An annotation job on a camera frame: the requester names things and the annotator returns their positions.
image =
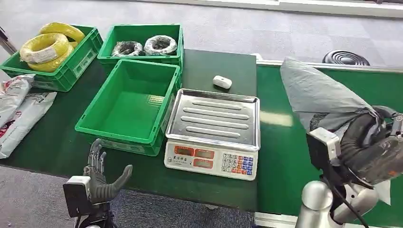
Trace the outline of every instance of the cable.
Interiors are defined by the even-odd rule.
[[[355,214],[357,219],[360,220],[361,224],[365,228],[369,228],[368,223],[364,220],[364,218],[360,214],[358,214],[358,212],[353,208],[353,206],[351,206],[351,204],[347,202],[347,200],[342,196],[339,190],[337,190],[337,188],[332,183],[330,183],[326,177],[322,176],[321,179],[325,182],[326,185],[330,187],[331,191],[334,194],[336,194],[341,199],[341,201]]]
[[[74,222],[74,228],[78,228],[78,226],[80,225],[80,220],[81,220],[81,215],[78,215],[77,220]]]

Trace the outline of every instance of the empty green crate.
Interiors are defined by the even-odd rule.
[[[157,156],[176,92],[179,67],[120,60],[76,124],[104,147]]]
[[[81,30],[85,37],[54,72],[47,73],[32,70],[26,62],[20,61],[19,52],[14,53],[7,59],[0,66],[0,69],[10,77],[36,74],[33,83],[34,87],[61,92],[69,91],[96,57],[103,43],[96,28],[73,26]]]
[[[175,56],[133,56],[133,57],[112,57],[111,53],[117,42],[136,41],[143,46],[148,38],[156,35],[166,35],[175,39],[178,49]],[[105,72],[115,67],[120,59],[135,59],[147,62],[166,63],[183,67],[183,30],[179,24],[169,25],[115,25],[109,31],[104,44],[99,51],[99,62],[103,65]]]

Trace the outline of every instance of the white object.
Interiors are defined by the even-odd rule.
[[[216,75],[213,78],[213,84],[219,87],[222,87],[224,89],[229,89],[232,85],[232,81],[229,80],[228,78],[221,77],[220,75]]]
[[[72,176],[66,184],[81,185],[86,189],[87,197],[90,196],[89,182],[91,178],[88,176]]]
[[[258,151],[224,149],[168,139],[167,168],[252,181],[258,168]]]
[[[3,126],[24,100],[35,75],[21,75],[0,85],[0,126]]]
[[[0,159],[8,158],[52,106],[56,92],[28,94],[14,116],[0,128]]]

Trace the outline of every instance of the white plastic bag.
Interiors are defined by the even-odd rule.
[[[3,126],[15,113],[31,89],[35,75],[21,75],[0,84],[0,125]]]
[[[52,106],[56,92],[28,94],[14,116],[0,128],[0,159],[8,158],[35,123]]]

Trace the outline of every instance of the small white box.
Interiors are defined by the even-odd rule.
[[[229,89],[232,85],[232,81],[229,80],[228,78],[224,78],[221,77],[220,75],[217,75],[213,78],[213,84],[222,87],[224,89]]]

